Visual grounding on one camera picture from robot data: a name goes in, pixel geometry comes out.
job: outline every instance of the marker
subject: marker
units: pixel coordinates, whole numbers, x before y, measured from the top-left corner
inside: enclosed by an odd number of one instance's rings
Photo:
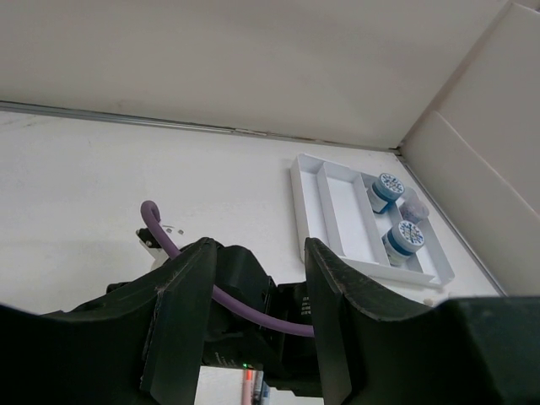
[[[261,391],[262,391],[262,377],[264,373],[262,371],[255,372],[255,378],[253,383],[253,403],[258,405],[261,402]]]
[[[270,387],[266,382],[262,383],[261,405],[270,405]]]
[[[244,370],[244,382],[242,383],[242,405],[251,405],[251,380],[252,370]]]

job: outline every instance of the purple tube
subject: purple tube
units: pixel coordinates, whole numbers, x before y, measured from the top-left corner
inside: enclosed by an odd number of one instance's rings
[[[161,216],[159,215],[159,208],[155,202],[143,202],[143,204],[141,204],[141,216],[143,217],[143,221],[148,227],[148,230],[161,245],[165,253],[167,253],[170,258],[175,258],[180,255],[180,251],[176,247],[175,243],[165,233],[163,228],[161,228],[161,225],[159,225]],[[306,338],[313,338],[315,336],[312,326],[287,322],[263,314],[258,310],[254,310],[250,306],[231,297],[216,285],[213,286],[212,298],[218,304],[224,306],[234,314],[262,327],[266,327],[278,332],[288,333],[289,335],[303,336]]]

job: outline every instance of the white wall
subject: white wall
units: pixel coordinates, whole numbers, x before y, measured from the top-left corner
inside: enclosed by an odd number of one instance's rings
[[[0,112],[0,302],[45,313],[145,274],[139,205],[154,199],[178,244],[211,236],[251,249],[280,283],[305,279],[289,167],[299,153],[411,176],[388,153]],[[429,205],[456,278],[441,290],[381,281],[410,299],[494,295]],[[197,405],[240,403],[240,374],[203,369]],[[273,392],[272,403],[321,404]]]
[[[505,0],[18,0],[0,100],[396,147]]]
[[[540,13],[514,5],[403,153],[503,287],[540,294]]]

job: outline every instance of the plastic tray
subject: plastic tray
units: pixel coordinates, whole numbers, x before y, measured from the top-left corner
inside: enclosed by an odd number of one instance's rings
[[[390,265],[381,237],[402,220],[401,201],[384,214],[374,213],[366,188],[376,177],[307,154],[296,158],[290,172],[302,260],[305,238],[313,237],[349,266],[374,278],[434,288],[454,278],[429,219],[418,225],[425,246],[405,264]]]

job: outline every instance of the blue and white lid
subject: blue and white lid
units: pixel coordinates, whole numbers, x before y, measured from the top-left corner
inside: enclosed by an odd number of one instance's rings
[[[390,173],[382,173],[376,180],[375,186],[378,192],[392,201],[396,201],[405,192],[403,183]]]
[[[405,251],[414,253],[424,245],[424,234],[418,226],[401,221],[391,229],[394,241]]]

